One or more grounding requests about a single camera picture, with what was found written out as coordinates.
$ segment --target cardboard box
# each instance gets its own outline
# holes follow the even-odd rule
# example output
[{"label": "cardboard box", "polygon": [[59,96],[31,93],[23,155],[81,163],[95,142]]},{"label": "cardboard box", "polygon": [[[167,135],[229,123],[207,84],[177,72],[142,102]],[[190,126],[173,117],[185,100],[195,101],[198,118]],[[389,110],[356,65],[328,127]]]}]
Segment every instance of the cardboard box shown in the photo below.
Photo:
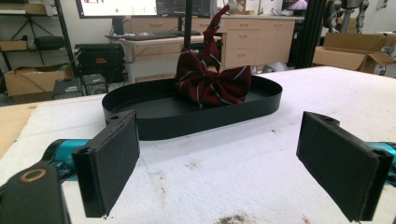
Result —
[{"label": "cardboard box", "polygon": [[236,0],[236,3],[238,4],[237,7],[230,9],[230,14],[246,15],[247,0]]},{"label": "cardboard box", "polygon": [[25,4],[23,6],[26,13],[33,15],[49,15],[43,4]]},{"label": "cardboard box", "polygon": [[396,35],[388,35],[385,37],[384,47],[395,48],[396,46]]},{"label": "cardboard box", "polygon": [[0,9],[1,10],[19,10],[24,11],[23,8],[24,4],[21,3],[1,3]]},{"label": "cardboard box", "polygon": [[27,42],[24,40],[0,40],[0,50],[24,50],[27,49]]},{"label": "cardboard box", "polygon": [[55,80],[74,77],[67,64],[41,67],[22,67],[5,74],[9,96],[52,92]]},{"label": "cardboard box", "polygon": [[386,38],[380,35],[326,34],[323,47],[316,47],[313,64],[328,65],[372,74],[379,64],[395,63],[381,52]]},{"label": "cardboard box", "polygon": [[[335,26],[335,29],[337,31],[341,31],[341,28],[343,27],[343,22],[344,22],[344,17],[340,18],[337,21],[337,25]],[[358,32],[358,29],[356,29],[356,18],[350,18],[349,21],[347,22],[347,28],[346,28],[346,33],[347,34],[356,34]]]}]

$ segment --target plaid fabric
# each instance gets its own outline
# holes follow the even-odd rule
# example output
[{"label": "plaid fabric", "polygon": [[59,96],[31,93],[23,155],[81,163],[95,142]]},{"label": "plaid fabric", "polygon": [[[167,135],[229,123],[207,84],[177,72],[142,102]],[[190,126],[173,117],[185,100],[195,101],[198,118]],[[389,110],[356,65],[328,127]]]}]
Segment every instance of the plaid fabric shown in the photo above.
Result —
[{"label": "plaid fabric", "polygon": [[[250,88],[250,66],[242,66],[219,72],[219,51],[214,34],[219,29],[221,15],[230,7],[218,12],[204,31],[204,56],[200,60],[195,53],[184,48],[177,62],[175,88],[198,105],[235,105],[245,101]],[[213,63],[217,72],[207,70]]]}]

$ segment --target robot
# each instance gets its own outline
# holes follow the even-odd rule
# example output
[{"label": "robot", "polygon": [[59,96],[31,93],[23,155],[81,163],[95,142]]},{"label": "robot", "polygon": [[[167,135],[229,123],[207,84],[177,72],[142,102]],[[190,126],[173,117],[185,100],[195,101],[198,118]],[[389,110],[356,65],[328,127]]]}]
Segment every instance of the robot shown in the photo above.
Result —
[{"label": "robot", "polygon": [[[364,25],[364,12],[369,6],[368,0],[331,0],[328,1],[325,8],[325,15],[323,17],[323,25],[329,28],[330,33],[345,33],[350,19],[350,14],[359,9],[359,14],[356,18],[356,30],[361,34],[361,29]],[[344,15],[341,30],[337,31],[335,25],[338,19]]]}]

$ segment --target keyboard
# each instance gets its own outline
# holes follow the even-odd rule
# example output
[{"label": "keyboard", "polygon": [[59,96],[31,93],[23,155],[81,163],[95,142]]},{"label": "keyboard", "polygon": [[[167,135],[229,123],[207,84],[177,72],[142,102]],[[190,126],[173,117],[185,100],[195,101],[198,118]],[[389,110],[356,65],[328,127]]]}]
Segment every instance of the keyboard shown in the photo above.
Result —
[{"label": "keyboard", "polygon": [[166,39],[166,38],[176,38],[178,35],[171,34],[155,34],[155,35],[125,35],[123,36],[126,40],[131,41],[144,41],[144,40],[155,40],[155,39]]},{"label": "keyboard", "polygon": [[[157,31],[154,32],[155,35],[178,35],[178,36],[184,36],[184,31]],[[201,32],[198,31],[191,31],[191,35],[201,35]]]}]

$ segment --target black pole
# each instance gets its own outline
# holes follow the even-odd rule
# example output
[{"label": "black pole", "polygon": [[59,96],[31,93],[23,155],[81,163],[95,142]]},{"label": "black pole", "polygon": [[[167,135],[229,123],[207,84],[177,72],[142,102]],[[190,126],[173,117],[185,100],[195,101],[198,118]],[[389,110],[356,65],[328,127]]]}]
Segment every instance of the black pole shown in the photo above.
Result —
[{"label": "black pole", "polygon": [[64,44],[66,46],[67,56],[69,57],[69,62],[72,64],[73,72],[76,75],[77,68],[76,68],[76,64],[74,63],[75,60],[73,56],[72,47],[70,45],[69,34],[67,33],[66,22],[64,21],[64,12],[62,11],[61,2],[60,0],[55,0],[54,2],[55,2],[55,7],[58,11],[59,23],[61,24],[62,34],[64,35]]},{"label": "black pole", "polygon": [[184,48],[189,49],[191,44],[192,0],[186,0],[186,18],[184,21]]},{"label": "black pole", "polygon": [[177,17],[177,30],[178,31],[183,30],[183,18],[182,17]]},{"label": "black pole", "polygon": [[320,39],[325,5],[326,0],[310,0],[308,2],[295,68],[312,66],[315,47]]}]

